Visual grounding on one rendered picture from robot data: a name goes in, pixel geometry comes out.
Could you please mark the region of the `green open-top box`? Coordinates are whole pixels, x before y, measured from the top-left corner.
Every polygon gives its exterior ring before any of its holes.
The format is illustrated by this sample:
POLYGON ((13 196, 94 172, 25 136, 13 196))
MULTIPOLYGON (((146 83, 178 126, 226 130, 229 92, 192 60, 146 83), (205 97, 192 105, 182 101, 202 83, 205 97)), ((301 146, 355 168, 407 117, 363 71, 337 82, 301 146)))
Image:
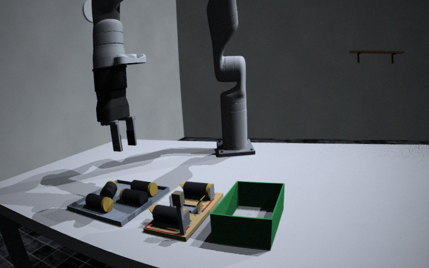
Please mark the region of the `green open-top box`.
POLYGON ((212 243, 271 251, 285 183, 237 181, 210 213, 212 243))

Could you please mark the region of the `black battery with gold end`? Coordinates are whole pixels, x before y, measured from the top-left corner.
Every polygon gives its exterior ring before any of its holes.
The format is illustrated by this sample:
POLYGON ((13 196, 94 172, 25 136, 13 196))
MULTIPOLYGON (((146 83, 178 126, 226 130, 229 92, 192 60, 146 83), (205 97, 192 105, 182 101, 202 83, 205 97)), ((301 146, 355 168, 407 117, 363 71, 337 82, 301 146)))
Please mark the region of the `black battery with gold end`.
POLYGON ((100 192, 100 195, 113 199, 117 189, 118 189, 117 184, 114 181, 110 180, 105 184, 105 186, 100 192))
POLYGON ((176 207, 156 205, 153 209, 152 217, 156 222, 179 226, 176 207))
POLYGON ((86 196, 85 203, 90 208, 104 212, 110 212, 113 208, 113 200, 111 198, 92 193, 86 196))
POLYGON ((142 206, 148 202, 149 197, 147 192, 123 188, 120 191, 120 200, 125 203, 142 206))
POLYGON ((156 183, 148 182, 148 181, 140 181, 140 180, 133 180, 131 182, 131 189, 133 190, 139 190, 143 192, 147 192, 149 196, 155 196, 158 191, 158 186, 156 183))
POLYGON ((189 197, 200 197, 200 198, 208 198, 209 196, 209 187, 212 184, 210 183, 198 183, 198 182, 191 182, 186 181, 183 186, 183 192, 185 196, 189 197))

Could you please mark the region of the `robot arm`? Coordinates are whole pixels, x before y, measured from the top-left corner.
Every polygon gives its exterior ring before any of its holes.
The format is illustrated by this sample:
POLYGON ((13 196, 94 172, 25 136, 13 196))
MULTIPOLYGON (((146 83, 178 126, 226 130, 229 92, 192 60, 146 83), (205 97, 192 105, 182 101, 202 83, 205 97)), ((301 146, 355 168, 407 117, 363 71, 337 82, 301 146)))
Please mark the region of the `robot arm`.
MULTIPOLYGON (((120 22, 122 1, 92 0, 93 47, 123 44, 120 22)), ((237 82, 235 87, 220 95, 223 148, 242 150, 247 147, 245 59, 242 56, 223 56, 226 45, 238 27, 236 0, 209 0, 207 17, 216 79, 219 82, 237 82)))

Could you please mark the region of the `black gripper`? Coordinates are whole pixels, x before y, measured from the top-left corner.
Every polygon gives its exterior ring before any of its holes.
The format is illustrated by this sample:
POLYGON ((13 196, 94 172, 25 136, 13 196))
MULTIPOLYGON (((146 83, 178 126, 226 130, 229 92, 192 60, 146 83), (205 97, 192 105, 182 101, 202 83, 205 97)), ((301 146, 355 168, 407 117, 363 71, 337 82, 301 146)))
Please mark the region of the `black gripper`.
POLYGON ((130 116, 126 98, 126 67, 142 63, 146 63, 144 54, 125 54, 121 43, 102 44, 93 48, 97 121, 101 122, 101 126, 110 126, 113 151, 123 151, 119 121, 126 121, 128 145, 137 145, 135 116, 130 116))

